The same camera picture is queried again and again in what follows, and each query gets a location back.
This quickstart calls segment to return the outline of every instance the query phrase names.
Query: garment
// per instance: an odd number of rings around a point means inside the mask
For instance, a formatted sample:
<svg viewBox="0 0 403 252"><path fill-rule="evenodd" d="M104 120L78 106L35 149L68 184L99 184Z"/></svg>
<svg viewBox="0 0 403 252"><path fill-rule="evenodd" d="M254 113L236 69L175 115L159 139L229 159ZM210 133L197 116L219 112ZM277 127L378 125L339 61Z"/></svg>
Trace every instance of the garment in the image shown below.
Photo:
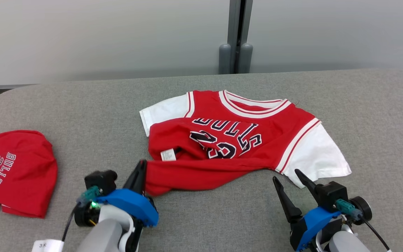
<svg viewBox="0 0 403 252"><path fill-rule="evenodd" d="M146 190L208 190L257 169L303 185L351 173L321 122L286 99L257 101L228 91L192 91L140 111L149 136ZM173 150L175 161L160 161Z"/></svg>
<svg viewBox="0 0 403 252"><path fill-rule="evenodd" d="M57 180L52 145L38 131L0 133L2 211L44 218Z"/></svg>

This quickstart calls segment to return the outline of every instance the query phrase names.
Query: white sleeve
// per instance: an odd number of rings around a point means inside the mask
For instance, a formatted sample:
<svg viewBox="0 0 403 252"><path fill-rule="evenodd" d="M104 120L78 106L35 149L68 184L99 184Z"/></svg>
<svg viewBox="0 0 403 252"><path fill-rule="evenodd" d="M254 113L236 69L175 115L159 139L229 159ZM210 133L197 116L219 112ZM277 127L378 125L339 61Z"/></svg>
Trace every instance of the white sleeve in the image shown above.
<svg viewBox="0 0 403 252"><path fill-rule="evenodd" d="M295 174L295 169L301 170L312 181L322 177L343 177L351 173L340 149L321 124L301 139L291 155L288 166L282 172L295 185L303 188L304 185Z"/></svg>
<svg viewBox="0 0 403 252"><path fill-rule="evenodd" d="M193 111L193 93L188 92L182 96L166 99L155 105L146 107L139 111L139 114L141 115L142 125L146 131L146 135L149 136L150 127L155 123L191 116Z"/></svg>

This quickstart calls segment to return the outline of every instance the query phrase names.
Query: clothing tag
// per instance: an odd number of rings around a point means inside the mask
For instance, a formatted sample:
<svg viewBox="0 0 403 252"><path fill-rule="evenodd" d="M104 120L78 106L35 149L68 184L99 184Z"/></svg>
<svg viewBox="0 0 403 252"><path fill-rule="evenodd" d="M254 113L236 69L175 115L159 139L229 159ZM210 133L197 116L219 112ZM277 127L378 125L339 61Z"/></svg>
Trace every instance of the clothing tag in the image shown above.
<svg viewBox="0 0 403 252"><path fill-rule="evenodd" d="M175 161L176 156L175 156L175 152L173 151L173 149L169 149L169 150L165 150L165 151L161 152L161 160Z"/></svg>
<svg viewBox="0 0 403 252"><path fill-rule="evenodd" d="M62 252L64 242L60 240L47 239L34 242L32 252Z"/></svg>

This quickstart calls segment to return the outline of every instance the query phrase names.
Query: red fabric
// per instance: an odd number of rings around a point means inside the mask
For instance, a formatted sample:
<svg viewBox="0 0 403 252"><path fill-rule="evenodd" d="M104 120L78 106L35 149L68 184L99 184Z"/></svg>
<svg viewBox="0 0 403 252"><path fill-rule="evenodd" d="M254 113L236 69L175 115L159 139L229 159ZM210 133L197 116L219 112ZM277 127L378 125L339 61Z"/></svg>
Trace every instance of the red fabric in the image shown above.
<svg viewBox="0 0 403 252"><path fill-rule="evenodd" d="M38 131L0 134L2 211L44 218L57 180L52 145Z"/></svg>
<svg viewBox="0 0 403 252"><path fill-rule="evenodd" d="M280 162L286 162L282 157L290 142L315 120L293 104L266 118L249 118L226 109L218 92L194 91L193 96L195 111L191 118L171 119L150 128L149 153L154 161L147 162L146 191L152 196L171 189L210 190L257 169L275 170ZM268 110L235 104L249 111ZM233 156L228 151L234 149L231 146L235 148ZM177 160L161 161L160 153L169 149L179 150Z"/></svg>

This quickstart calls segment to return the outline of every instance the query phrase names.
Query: red and white jersey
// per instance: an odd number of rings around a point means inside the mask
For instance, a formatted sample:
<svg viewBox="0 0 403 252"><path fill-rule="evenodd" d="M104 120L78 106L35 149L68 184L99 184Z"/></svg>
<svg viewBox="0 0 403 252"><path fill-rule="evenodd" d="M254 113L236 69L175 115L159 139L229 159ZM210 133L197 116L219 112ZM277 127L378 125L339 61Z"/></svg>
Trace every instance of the red and white jersey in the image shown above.
<svg viewBox="0 0 403 252"><path fill-rule="evenodd" d="M228 91L192 91L140 111L155 161L147 191L217 188L256 169L272 169L303 185L351 173L321 122L286 99L257 101ZM170 160L161 161L170 155Z"/></svg>

